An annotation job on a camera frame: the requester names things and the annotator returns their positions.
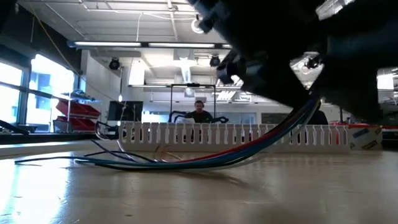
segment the spotlight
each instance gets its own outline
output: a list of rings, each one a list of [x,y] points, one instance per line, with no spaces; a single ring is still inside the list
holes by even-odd
[[[220,58],[218,57],[218,55],[213,55],[211,56],[210,59],[210,66],[211,67],[217,67],[220,64]]]
[[[322,63],[322,59],[319,55],[315,57],[311,57],[308,59],[307,64],[305,65],[307,68],[317,68]]]
[[[202,34],[204,33],[204,31],[199,28],[199,23],[200,23],[200,18],[199,15],[197,15],[196,19],[193,19],[192,23],[191,23],[191,29],[192,31],[194,31],[197,34]]]
[[[109,63],[109,68],[111,70],[117,70],[120,67],[120,62],[118,58],[112,58],[111,63]]]

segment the man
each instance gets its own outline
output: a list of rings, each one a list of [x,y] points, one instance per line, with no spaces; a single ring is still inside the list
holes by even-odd
[[[210,123],[213,121],[212,115],[203,108],[205,104],[202,100],[195,102],[195,110],[185,115],[185,118],[193,118],[196,123]]]

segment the red cable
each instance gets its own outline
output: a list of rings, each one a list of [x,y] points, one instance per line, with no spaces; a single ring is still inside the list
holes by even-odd
[[[184,161],[176,161],[176,162],[192,162],[192,161],[199,161],[199,160],[202,160],[202,159],[211,159],[212,157],[222,156],[222,155],[225,155],[225,154],[230,153],[230,152],[241,151],[241,150],[243,150],[244,148],[246,148],[248,146],[252,146],[253,144],[258,143],[259,141],[263,141],[263,140],[265,140],[267,138],[273,137],[273,135],[278,133],[279,130],[282,129],[282,127],[283,126],[276,127],[276,129],[272,129],[271,132],[265,133],[265,135],[261,136],[260,138],[258,138],[256,140],[253,140],[251,142],[248,142],[248,143],[240,145],[240,146],[236,146],[236,147],[234,147],[232,149],[228,149],[228,150],[223,151],[223,152],[218,152],[216,154],[212,154],[212,155],[208,155],[208,156],[202,156],[202,157],[198,157],[198,158],[194,158],[194,159],[187,159],[187,160],[184,160]]]

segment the dark shirt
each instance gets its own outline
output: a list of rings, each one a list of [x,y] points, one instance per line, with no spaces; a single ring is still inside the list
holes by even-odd
[[[203,111],[201,113],[198,113],[196,111],[192,111],[185,115],[186,118],[193,118],[196,123],[210,123],[213,121],[212,115],[207,112]]]
[[[320,110],[318,110],[312,115],[312,118],[308,121],[308,124],[311,124],[311,125],[314,125],[314,124],[316,124],[316,125],[322,125],[322,124],[328,125],[329,123],[328,123],[328,119],[325,116],[325,113],[320,111]]]

